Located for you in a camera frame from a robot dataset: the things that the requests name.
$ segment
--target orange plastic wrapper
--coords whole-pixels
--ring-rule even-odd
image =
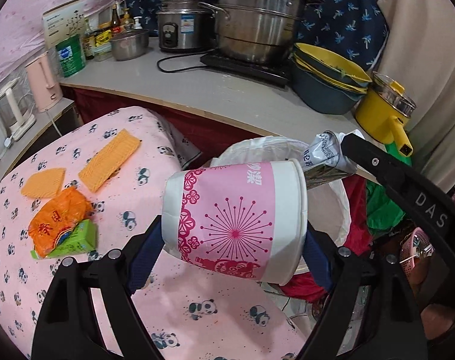
[[[75,187],[66,188],[49,200],[29,223],[29,236],[37,254],[46,257],[91,209],[91,203]]]

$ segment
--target panda print tablecloth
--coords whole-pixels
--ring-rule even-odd
[[[123,128],[142,140],[140,148],[93,194],[78,173]],[[75,257],[80,262],[99,259],[110,249],[123,248],[160,214],[166,180],[181,170],[181,150],[166,130],[144,108],[119,109],[43,148],[0,182],[0,323],[26,357],[60,259],[30,255],[27,227],[48,199],[22,196],[23,184],[35,172],[65,167],[65,186],[76,185],[93,203],[99,231],[97,250]],[[186,153],[196,154],[184,150],[184,157]],[[107,348],[121,354],[99,291],[93,290],[93,299]],[[280,360],[298,352],[305,339],[255,282],[200,269],[166,252],[147,287],[132,299],[166,359]]]

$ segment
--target green canister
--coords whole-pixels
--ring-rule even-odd
[[[64,77],[70,77],[81,71],[86,66],[86,57],[82,50],[78,34],[63,40],[55,46],[59,55]]]

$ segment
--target green box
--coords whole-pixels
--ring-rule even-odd
[[[73,254],[89,253],[96,249],[97,226],[90,220],[84,219],[74,228],[71,235],[60,245],[58,245],[46,258],[57,258],[72,256]],[[31,251],[32,258],[41,258],[35,250]]]

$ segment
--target pink and white paper cup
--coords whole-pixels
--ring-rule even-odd
[[[166,249],[196,266],[284,285],[306,230],[306,181],[296,159],[178,172],[166,183]]]

